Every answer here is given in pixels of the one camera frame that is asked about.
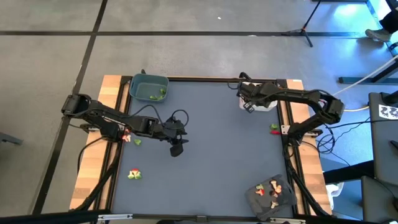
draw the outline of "person's foot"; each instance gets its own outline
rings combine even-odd
[[[392,34],[390,34],[388,31],[385,29],[380,29],[380,30],[370,30],[367,29],[365,31],[365,34],[372,39],[376,39],[381,42],[388,42],[391,39]]]

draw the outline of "gray floor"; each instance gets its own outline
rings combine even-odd
[[[0,30],[92,30],[100,4],[3,0]],[[100,30],[283,31],[299,28],[314,6],[309,0],[110,0]],[[377,6],[382,11],[382,4]],[[324,3],[308,30],[363,32],[368,27],[377,24],[364,4]],[[308,89],[334,93],[345,87],[337,84],[338,77],[363,76],[391,59],[384,45],[369,39],[312,40],[311,49],[301,37],[98,37],[81,92],[96,98],[103,75],[133,75],[144,68],[161,75],[214,77],[245,71],[252,77],[302,79]],[[22,146],[0,146],[0,216],[28,213],[87,43],[88,37],[0,36],[0,129],[24,139]],[[339,97],[347,108],[359,108],[371,91],[396,90],[356,86]],[[346,113],[342,122],[368,116],[368,111]],[[85,138],[81,131],[68,131],[44,212],[67,210]],[[349,163],[363,162],[372,158],[370,142],[364,124],[343,136],[335,153]]]

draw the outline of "dark gray mat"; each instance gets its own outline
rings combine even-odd
[[[280,137],[269,134],[270,124],[278,123],[276,108],[249,114],[225,83],[170,82],[167,94],[155,106],[164,120],[177,109],[189,113],[190,142],[176,158],[166,142],[125,144],[112,212],[252,217],[245,191],[276,174],[286,179]],[[131,113],[144,105],[133,100]],[[142,114],[155,116],[151,108]],[[185,121],[182,113],[176,117]],[[133,168],[141,170],[141,180],[127,178]],[[286,208],[276,216],[291,214]]]

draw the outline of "wooden table edge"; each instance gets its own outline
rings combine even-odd
[[[102,86],[99,91],[98,100],[102,102],[102,104],[110,107],[115,107],[116,98],[118,96],[121,75],[105,75],[103,78]],[[195,77],[195,78],[224,78],[224,77]],[[303,83],[301,80],[287,80],[287,86],[291,89],[303,90]],[[122,95],[122,103],[121,103],[121,111],[124,110],[124,106],[126,105],[126,99],[128,95],[128,85],[124,86],[123,95]],[[287,120],[287,110],[285,102],[282,102],[282,114],[284,123],[288,124]],[[310,116],[308,106],[299,104],[299,103],[291,103],[291,109],[293,114],[294,122],[302,122]],[[99,133],[90,133],[87,138],[87,143],[99,137]],[[315,139],[310,137],[305,137],[306,142],[315,144]],[[83,154],[81,160],[81,166],[79,174],[76,178],[75,189],[73,191],[72,199],[70,202],[70,209],[79,206],[84,199],[90,194],[95,185],[98,183],[100,179],[101,166],[104,160],[106,143],[104,141],[99,141],[97,144],[92,145],[87,148]],[[112,152],[114,152],[116,148],[116,144],[112,145]],[[318,152],[309,145],[302,144],[299,148],[300,158],[302,161],[302,168],[304,173],[304,179],[307,188],[314,196],[315,200],[322,206],[322,208],[331,213],[330,203],[326,192],[325,180],[323,178],[322,167],[319,160]],[[99,208],[105,207],[105,201],[108,196],[109,189],[109,181],[107,185],[104,187],[101,203]],[[298,200],[297,208],[299,213],[303,213],[303,204],[301,200],[301,193],[295,184],[295,191]]]

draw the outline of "plastic tub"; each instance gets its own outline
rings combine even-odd
[[[137,74],[134,75],[130,85],[130,95],[137,100],[147,101],[151,103],[161,103],[165,101],[167,96],[167,87],[169,85],[169,79],[167,77],[159,75],[147,75]],[[160,90],[166,90],[165,94],[162,94]],[[160,97],[162,99],[154,100],[151,96]]]

